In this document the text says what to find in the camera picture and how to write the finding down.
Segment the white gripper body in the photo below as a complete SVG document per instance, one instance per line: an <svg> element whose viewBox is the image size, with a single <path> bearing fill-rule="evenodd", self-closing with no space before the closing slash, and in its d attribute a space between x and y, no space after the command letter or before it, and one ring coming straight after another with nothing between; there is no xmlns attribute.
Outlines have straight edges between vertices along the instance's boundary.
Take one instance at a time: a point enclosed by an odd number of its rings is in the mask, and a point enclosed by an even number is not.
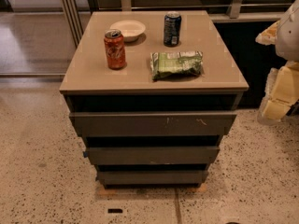
<svg viewBox="0 0 299 224"><path fill-rule="evenodd" d="M270 97L288 106L299 100L299 62L287 61L278 70Z"/></svg>

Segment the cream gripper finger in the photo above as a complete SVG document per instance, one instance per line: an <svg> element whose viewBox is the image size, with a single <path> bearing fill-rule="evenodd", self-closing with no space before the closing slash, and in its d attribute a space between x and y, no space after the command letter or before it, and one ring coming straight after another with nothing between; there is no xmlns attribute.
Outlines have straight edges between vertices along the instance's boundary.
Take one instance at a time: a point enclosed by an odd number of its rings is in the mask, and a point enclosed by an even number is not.
<svg viewBox="0 0 299 224"><path fill-rule="evenodd" d="M274 22L268 28L259 33L255 41L261 45L275 45L277 37L278 22Z"/></svg>
<svg viewBox="0 0 299 224"><path fill-rule="evenodd" d="M281 120L291 108L285 104L273 102L271 100L263 100L262 117L271 120Z"/></svg>

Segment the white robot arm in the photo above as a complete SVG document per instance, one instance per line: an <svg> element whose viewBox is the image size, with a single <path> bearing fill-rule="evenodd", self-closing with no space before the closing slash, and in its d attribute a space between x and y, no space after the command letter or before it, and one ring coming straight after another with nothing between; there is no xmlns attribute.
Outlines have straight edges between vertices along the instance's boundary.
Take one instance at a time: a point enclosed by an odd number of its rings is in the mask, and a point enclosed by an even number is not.
<svg viewBox="0 0 299 224"><path fill-rule="evenodd" d="M257 35L261 45L274 45L278 57L287 62L272 68L265 85L265 97L258 120L273 124L281 121L299 100L299 0L295 0L279 21Z"/></svg>

